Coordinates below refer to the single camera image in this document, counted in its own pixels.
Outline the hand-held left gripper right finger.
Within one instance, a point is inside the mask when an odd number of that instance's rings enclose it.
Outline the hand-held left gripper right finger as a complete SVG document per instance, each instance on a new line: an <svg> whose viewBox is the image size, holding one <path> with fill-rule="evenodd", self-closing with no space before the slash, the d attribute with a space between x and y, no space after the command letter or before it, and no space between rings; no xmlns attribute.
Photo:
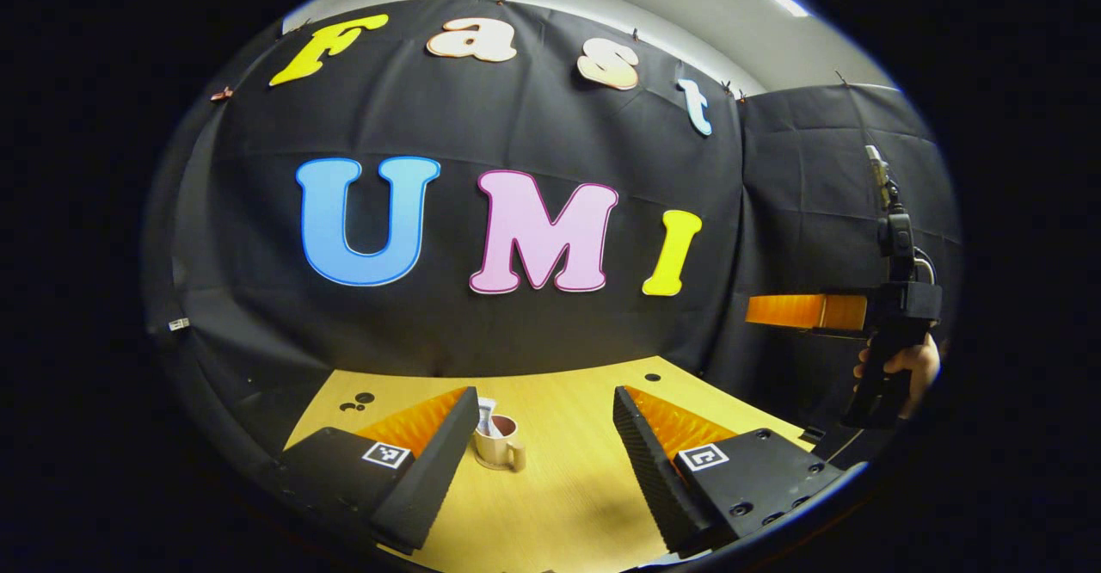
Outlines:
<svg viewBox="0 0 1101 573"><path fill-rule="evenodd" d="M617 386L612 420L666 548L697 556L744 545L848 483L774 429L735 434L634 386Z"/></svg>

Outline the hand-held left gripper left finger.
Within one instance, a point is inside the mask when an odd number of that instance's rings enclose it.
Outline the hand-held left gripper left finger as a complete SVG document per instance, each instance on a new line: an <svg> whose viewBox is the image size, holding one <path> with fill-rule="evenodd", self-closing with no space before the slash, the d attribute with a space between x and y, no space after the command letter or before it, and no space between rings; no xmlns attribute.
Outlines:
<svg viewBox="0 0 1101 573"><path fill-rule="evenodd" d="M478 423L460 386L349 432L320 428L276 456L275 491L350 541L425 545Z"/></svg>

